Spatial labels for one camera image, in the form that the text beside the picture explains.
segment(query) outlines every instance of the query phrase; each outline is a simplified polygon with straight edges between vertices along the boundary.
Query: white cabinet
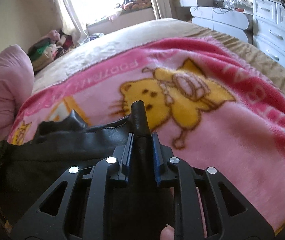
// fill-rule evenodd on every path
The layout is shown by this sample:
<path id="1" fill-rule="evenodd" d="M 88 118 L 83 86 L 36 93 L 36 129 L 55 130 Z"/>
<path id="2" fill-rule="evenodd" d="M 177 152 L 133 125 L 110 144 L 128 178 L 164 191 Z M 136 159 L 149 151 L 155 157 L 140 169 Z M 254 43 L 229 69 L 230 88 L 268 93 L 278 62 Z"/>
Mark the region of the white cabinet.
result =
<path id="1" fill-rule="evenodd" d="M 192 23 L 252 43 L 252 15 L 213 7 L 191 7 L 190 12 Z"/>
<path id="2" fill-rule="evenodd" d="M 253 0 L 253 44 L 285 68 L 285 8 L 279 0 Z"/>

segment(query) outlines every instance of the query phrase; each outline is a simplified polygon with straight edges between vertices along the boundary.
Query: silver screw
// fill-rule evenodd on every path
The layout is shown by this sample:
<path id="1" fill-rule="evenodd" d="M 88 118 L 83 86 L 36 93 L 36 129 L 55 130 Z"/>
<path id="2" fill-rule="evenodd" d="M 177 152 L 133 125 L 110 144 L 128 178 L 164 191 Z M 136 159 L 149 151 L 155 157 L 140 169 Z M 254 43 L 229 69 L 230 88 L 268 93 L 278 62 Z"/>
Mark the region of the silver screw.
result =
<path id="1" fill-rule="evenodd" d="M 113 164 L 113 163 L 115 163 L 116 161 L 117 161 L 117 158 L 115 158 L 115 157 L 108 157 L 108 158 L 106 159 L 106 162 L 109 163 L 109 164 Z"/>
<path id="2" fill-rule="evenodd" d="M 214 167 L 209 167 L 209 168 L 207 169 L 207 171 L 208 171 L 208 173 L 210 173 L 210 174 L 216 174 L 216 173 L 217 173 L 217 169 L 214 168 Z"/>
<path id="3" fill-rule="evenodd" d="M 79 171 L 79 168 L 77 166 L 72 166 L 72 167 L 69 168 L 68 171 L 71 174 L 75 174 L 75 173 L 77 173 Z"/>
<path id="4" fill-rule="evenodd" d="M 179 163 L 179 162 L 180 162 L 180 160 L 179 160 L 177 157 L 171 157 L 171 158 L 169 159 L 169 161 L 170 161 L 171 163 Z"/>

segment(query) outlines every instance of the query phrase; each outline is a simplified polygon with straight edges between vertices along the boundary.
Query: pink blanket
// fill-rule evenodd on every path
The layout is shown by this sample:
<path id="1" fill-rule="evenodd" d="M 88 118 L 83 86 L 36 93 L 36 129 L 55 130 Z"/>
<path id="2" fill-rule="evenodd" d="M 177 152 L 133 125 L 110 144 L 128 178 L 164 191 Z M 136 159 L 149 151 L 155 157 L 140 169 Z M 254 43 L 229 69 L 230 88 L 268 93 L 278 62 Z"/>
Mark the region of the pink blanket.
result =
<path id="1" fill-rule="evenodd" d="M 164 39 L 76 73 L 21 107 L 9 142 L 75 109 L 89 125 L 117 120 L 137 100 L 176 156 L 217 167 L 278 233 L 285 225 L 285 97 L 213 38 Z"/>

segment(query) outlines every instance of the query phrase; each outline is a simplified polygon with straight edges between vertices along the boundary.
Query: mattress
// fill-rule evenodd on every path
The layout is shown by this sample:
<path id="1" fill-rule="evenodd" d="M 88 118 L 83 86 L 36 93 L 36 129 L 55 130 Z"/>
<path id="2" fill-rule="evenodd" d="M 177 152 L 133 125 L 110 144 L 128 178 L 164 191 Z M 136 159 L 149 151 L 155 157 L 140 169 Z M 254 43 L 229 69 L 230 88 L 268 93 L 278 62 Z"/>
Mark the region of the mattress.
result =
<path id="1" fill-rule="evenodd" d="M 33 94 L 59 84 L 73 74 L 134 47 L 172 37 L 212 36 L 266 75 L 285 95 L 285 69 L 251 44 L 209 28 L 175 19 L 144 22 L 76 48 L 55 60 L 35 77 Z"/>

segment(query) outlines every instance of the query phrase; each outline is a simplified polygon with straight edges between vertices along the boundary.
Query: pink pillow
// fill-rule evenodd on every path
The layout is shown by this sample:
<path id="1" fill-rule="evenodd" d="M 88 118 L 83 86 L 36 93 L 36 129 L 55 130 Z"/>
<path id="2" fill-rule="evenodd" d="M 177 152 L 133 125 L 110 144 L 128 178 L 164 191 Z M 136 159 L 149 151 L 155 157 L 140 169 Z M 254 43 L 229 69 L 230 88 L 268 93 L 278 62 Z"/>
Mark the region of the pink pillow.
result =
<path id="1" fill-rule="evenodd" d="M 0 141 L 7 138 L 15 115 L 30 97 L 34 79 L 30 59 L 18 45 L 0 53 Z"/>

